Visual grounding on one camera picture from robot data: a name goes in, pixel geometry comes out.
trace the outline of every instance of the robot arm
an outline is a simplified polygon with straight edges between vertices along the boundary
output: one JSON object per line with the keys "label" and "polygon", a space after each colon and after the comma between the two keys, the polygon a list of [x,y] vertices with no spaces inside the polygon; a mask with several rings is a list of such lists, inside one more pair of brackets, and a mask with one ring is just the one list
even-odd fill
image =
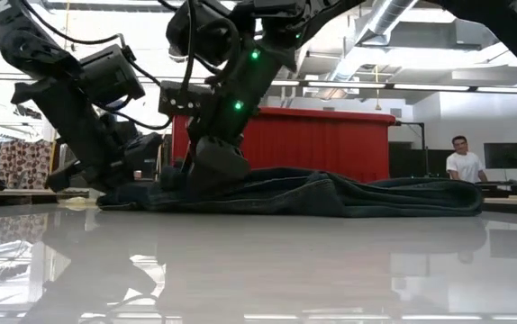
{"label": "robot arm", "polygon": [[47,186],[57,192],[81,174],[89,185],[110,192],[133,180],[141,153],[158,146],[157,134],[138,136],[129,121],[99,116],[99,107],[127,97],[144,96],[130,62],[128,46],[111,45],[78,61],[31,18],[26,0],[0,0],[0,52],[11,66],[38,80],[18,83],[11,103],[33,100],[59,133],[77,161],[49,176]]}
{"label": "robot arm", "polygon": [[0,0],[0,53],[8,64],[35,80],[81,70],[78,61],[32,19],[20,0]]}
{"label": "robot arm", "polygon": [[[517,57],[517,13],[507,0],[427,0],[449,10],[460,19],[482,23]],[[240,35],[240,55],[232,69],[212,91],[192,87],[188,103],[193,106],[187,125],[190,138],[183,171],[194,189],[206,190],[241,180],[250,170],[238,149],[242,131],[281,67],[296,70],[295,51],[310,40],[334,17],[360,5],[364,0],[247,0],[230,13],[214,0],[199,0],[196,26],[201,40],[228,39],[222,31],[209,33],[205,26],[221,19],[236,24]],[[186,54],[187,4],[168,24],[167,38],[178,52]],[[254,21],[261,19],[263,38],[254,40]],[[224,41],[205,41],[195,56],[215,65],[227,57]],[[176,85],[161,91],[159,111],[172,116],[180,113]]]}

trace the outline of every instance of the white t-shirt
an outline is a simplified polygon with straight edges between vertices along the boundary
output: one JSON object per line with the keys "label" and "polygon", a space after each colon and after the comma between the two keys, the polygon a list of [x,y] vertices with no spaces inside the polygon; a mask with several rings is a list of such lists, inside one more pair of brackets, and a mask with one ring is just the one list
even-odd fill
{"label": "white t-shirt", "polygon": [[484,169],[483,162],[475,153],[467,152],[466,155],[453,153],[447,157],[447,171],[457,171],[458,177],[469,183],[479,182],[478,172]]}

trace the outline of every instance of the blue jeans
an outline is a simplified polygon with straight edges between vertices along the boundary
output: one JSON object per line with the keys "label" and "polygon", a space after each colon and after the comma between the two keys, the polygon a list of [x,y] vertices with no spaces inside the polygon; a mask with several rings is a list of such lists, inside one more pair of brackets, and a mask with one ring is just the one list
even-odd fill
{"label": "blue jeans", "polygon": [[170,166],[163,168],[157,183],[127,184],[97,201],[103,210],[324,217],[475,216],[482,203],[480,190],[462,181],[402,178],[360,184],[296,168],[253,170],[239,184],[199,196]]}

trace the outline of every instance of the curtain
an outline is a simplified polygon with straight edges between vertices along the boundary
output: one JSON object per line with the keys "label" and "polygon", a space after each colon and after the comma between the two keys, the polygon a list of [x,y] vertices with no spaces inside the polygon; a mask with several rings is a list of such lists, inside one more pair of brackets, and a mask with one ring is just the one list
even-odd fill
{"label": "curtain", "polygon": [[44,189],[50,168],[50,142],[13,140],[0,147],[0,179],[11,189]]}

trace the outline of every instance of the white wall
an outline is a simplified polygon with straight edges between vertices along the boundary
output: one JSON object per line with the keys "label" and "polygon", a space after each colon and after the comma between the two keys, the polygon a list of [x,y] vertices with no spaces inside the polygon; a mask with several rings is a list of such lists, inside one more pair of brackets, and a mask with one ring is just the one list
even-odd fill
{"label": "white wall", "polygon": [[[517,142],[517,94],[434,94],[413,107],[416,122],[426,124],[430,149],[452,149],[451,139],[467,137],[469,149],[485,159],[484,143]],[[487,170],[489,180],[504,181],[504,170]],[[517,180],[517,170],[507,170]]]}
{"label": "white wall", "polygon": [[[404,102],[404,99],[380,99],[379,104],[382,110],[376,109],[376,99],[368,99],[361,102],[357,99],[331,99],[323,101],[317,98],[296,97],[293,99],[290,108],[322,110],[323,107],[334,107],[336,112],[353,112],[353,113],[382,113],[390,114],[391,108],[402,109],[403,117],[399,120],[403,122],[413,121],[413,107]],[[268,98],[269,107],[280,107],[281,98],[270,96]],[[421,130],[414,127],[413,129],[404,127],[390,127],[388,130],[389,141],[412,142],[420,145]]]}

